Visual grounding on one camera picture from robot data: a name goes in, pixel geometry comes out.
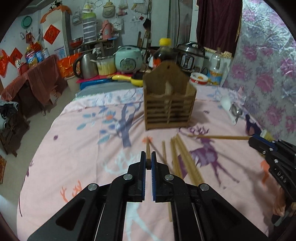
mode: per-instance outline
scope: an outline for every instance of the red paper decoration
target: red paper decoration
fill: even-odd
[[[4,50],[2,50],[3,57],[0,59],[0,75],[4,78],[7,71],[7,65],[9,62],[9,57],[5,53]]]
[[[14,50],[12,51],[10,57],[9,57],[9,62],[12,63],[12,65],[15,67],[15,60],[16,59],[21,59],[22,58],[22,53],[17,49],[14,48]]]
[[[49,26],[48,30],[44,34],[44,39],[49,42],[50,44],[53,44],[57,36],[59,35],[60,30],[58,30],[55,26],[52,24]]]

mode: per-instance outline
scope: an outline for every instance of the chopstick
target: chopstick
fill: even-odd
[[[162,141],[162,145],[163,145],[163,162],[168,166],[168,161],[167,161],[166,152],[165,152],[165,141]],[[172,208],[170,206],[170,202],[168,203],[168,219],[170,222],[173,221]]]
[[[201,183],[204,183],[201,173],[196,167],[191,155],[189,154],[184,142],[182,141],[179,134],[176,135],[176,143],[180,150],[183,163],[188,171],[190,179],[195,186],[198,186]]]
[[[171,138],[171,140],[170,140],[170,148],[171,148],[172,158],[173,158],[174,175],[183,179],[183,175],[182,175],[182,171],[181,171],[181,167],[180,167],[180,163],[179,163],[179,159],[178,159],[178,155],[177,155],[176,143],[175,143],[174,138]]]
[[[165,141],[162,142],[162,145],[163,145],[163,162],[168,166],[168,161],[167,161],[166,152],[165,152]]]
[[[188,134],[188,137],[197,137],[197,138],[211,138],[211,139],[227,139],[227,140],[248,140],[252,136],[204,136],[204,135],[194,135]]]
[[[146,137],[146,162],[146,166],[151,167],[150,141],[148,137]]]

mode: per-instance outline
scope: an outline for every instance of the stainless steel kettle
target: stainless steel kettle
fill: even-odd
[[[75,60],[73,72],[78,78],[88,80],[99,74],[96,63],[91,60],[96,60],[96,56],[92,53],[87,53]],[[76,72],[78,62],[80,62],[80,74]]]

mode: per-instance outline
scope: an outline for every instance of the floral fabric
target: floral fabric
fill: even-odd
[[[243,0],[237,50],[223,84],[243,86],[245,107],[274,138],[296,144],[296,42],[263,0]]]
[[[268,235],[278,186],[274,178],[265,176],[262,156],[246,141],[187,137],[245,135],[246,121],[240,118],[233,126],[217,101],[222,95],[236,101],[239,93],[217,86],[197,88],[190,128],[145,131],[142,88],[84,96],[69,103],[45,135],[25,176],[17,208],[18,239],[28,240],[88,184],[103,186],[125,174],[130,164],[139,162],[147,137],[161,163],[162,141],[166,142],[166,158],[173,170],[170,139],[176,134],[204,181]],[[192,184],[182,170],[185,182]],[[174,240],[168,204],[153,202],[149,172],[145,193],[144,202],[127,204],[123,241]]]

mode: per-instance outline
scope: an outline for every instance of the metal screw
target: metal screw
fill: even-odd
[[[92,183],[88,185],[87,189],[90,191],[94,191],[97,189],[97,187],[98,187],[97,184]]]
[[[165,175],[165,179],[168,181],[171,181],[174,179],[174,176],[172,174],[167,174],[167,175]]]
[[[133,178],[133,175],[132,174],[128,174],[128,173],[123,176],[123,179],[124,180],[130,180],[132,178]]]
[[[202,185],[200,185],[200,189],[203,191],[208,191],[210,189],[210,187],[208,184],[202,184]]]

